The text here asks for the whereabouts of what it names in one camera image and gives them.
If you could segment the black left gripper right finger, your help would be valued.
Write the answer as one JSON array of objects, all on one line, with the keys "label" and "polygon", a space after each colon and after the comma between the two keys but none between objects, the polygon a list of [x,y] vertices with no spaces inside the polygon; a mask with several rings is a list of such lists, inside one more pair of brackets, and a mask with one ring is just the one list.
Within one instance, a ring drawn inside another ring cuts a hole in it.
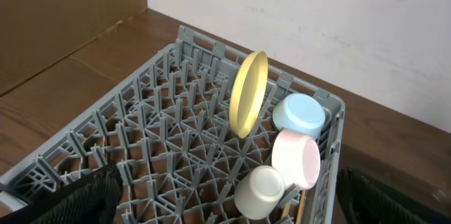
[{"label": "black left gripper right finger", "polygon": [[449,224],[450,218],[357,169],[338,173],[338,201],[351,224]]}]

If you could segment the white plastic cup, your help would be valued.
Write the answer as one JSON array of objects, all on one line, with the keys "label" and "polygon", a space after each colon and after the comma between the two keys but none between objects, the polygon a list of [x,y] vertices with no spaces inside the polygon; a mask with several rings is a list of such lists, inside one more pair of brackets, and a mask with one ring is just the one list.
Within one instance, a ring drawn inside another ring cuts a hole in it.
[{"label": "white plastic cup", "polygon": [[260,220],[274,210],[284,191],[281,174],[272,166],[259,166],[238,183],[234,202],[244,217]]}]

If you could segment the pink bowl with food scraps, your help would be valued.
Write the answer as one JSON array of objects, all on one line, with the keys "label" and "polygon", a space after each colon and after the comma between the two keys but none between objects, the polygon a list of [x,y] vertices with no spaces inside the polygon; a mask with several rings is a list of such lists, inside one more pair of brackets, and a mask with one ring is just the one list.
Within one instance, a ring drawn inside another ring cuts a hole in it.
[{"label": "pink bowl with food scraps", "polygon": [[285,188],[311,189],[320,173],[320,153],[315,139],[293,130],[281,130],[273,144],[271,165],[281,174]]}]

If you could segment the yellow plastic plate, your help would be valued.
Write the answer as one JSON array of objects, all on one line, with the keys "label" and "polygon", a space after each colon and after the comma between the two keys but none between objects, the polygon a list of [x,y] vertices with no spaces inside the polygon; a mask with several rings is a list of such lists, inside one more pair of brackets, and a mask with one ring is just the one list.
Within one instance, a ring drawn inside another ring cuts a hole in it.
[{"label": "yellow plastic plate", "polygon": [[268,57],[265,51],[251,53],[237,72],[230,98],[231,130],[245,138],[254,127],[266,92]]}]

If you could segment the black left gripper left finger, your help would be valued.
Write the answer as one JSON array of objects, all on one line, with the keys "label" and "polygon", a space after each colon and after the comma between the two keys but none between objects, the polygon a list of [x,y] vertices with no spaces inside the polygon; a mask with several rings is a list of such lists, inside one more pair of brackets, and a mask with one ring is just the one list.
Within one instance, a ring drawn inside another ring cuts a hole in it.
[{"label": "black left gripper left finger", "polygon": [[122,196],[120,171],[108,165],[2,217],[1,223],[111,224]]}]

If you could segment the wooden chopstick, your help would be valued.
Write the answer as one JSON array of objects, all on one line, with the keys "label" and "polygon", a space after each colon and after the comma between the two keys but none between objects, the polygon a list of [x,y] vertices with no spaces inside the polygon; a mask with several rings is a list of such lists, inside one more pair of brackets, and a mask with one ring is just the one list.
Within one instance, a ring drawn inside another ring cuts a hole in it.
[{"label": "wooden chopstick", "polygon": [[299,200],[299,206],[298,206],[298,211],[297,211],[297,217],[295,220],[295,224],[300,224],[302,221],[302,216],[303,216],[303,211],[304,211],[304,204],[305,204],[305,199],[306,199],[306,194],[307,191],[303,190],[301,193],[301,197]]},{"label": "wooden chopstick", "polygon": [[285,204],[284,208],[283,208],[283,212],[282,212],[281,218],[285,218],[285,217],[288,216],[288,212],[289,212],[289,210],[290,210],[290,206],[291,206],[291,202],[288,201],[288,202]]}]

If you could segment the light blue plastic bowl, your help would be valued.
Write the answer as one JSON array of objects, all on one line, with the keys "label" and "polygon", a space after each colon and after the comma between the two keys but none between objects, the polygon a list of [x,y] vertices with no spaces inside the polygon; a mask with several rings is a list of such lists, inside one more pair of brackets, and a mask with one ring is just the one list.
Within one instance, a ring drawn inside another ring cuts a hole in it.
[{"label": "light blue plastic bowl", "polygon": [[318,139],[326,114],[313,97],[294,93],[287,95],[276,105],[272,119],[278,130],[293,130]]}]

